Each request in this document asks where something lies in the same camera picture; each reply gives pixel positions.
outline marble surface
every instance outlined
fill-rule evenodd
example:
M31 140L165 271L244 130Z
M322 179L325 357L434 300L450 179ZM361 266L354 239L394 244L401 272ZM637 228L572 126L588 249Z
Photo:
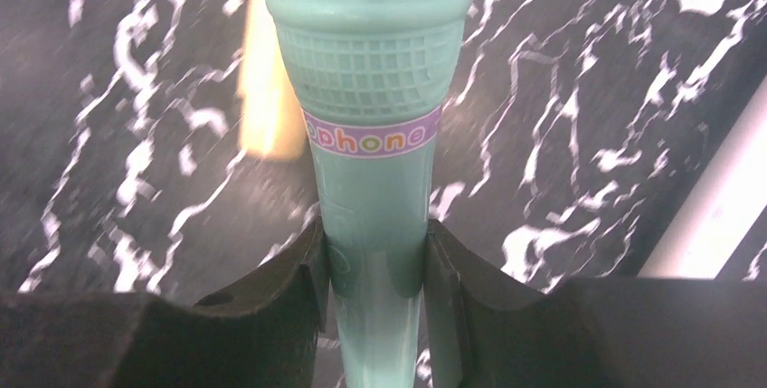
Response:
M0 290L189 303L317 214L308 152L238 148L244 1L0 0ZM432 215L537 289L635 273L767 71L766 5L473 0Z

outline microphone head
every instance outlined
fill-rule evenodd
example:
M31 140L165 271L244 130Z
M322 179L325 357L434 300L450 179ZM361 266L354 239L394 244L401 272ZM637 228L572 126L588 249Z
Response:
M394 124L436 109L471 0L267 0L301 106L339 124Z

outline black plastic holder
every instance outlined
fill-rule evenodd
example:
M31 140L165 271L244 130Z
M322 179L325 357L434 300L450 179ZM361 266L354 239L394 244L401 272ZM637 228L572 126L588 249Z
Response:
M185 308L147 293L0 297L2 387L309 387L329 265L317 219ZM431 220L436 388L767 386L767 287L569 279L545 295Z

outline purple label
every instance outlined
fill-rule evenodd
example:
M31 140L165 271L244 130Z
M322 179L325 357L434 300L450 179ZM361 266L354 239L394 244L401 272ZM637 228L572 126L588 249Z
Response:
M425 146L437 135L442 108L391 126L341 126L313 117L304 110L311 142L330 153L378 159L410 153Z

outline toy microphone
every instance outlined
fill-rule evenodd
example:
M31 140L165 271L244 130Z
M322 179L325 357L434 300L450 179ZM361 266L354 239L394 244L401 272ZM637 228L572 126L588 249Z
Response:
M267 0L303 108L350 388L412 387L434 143L471 0Z

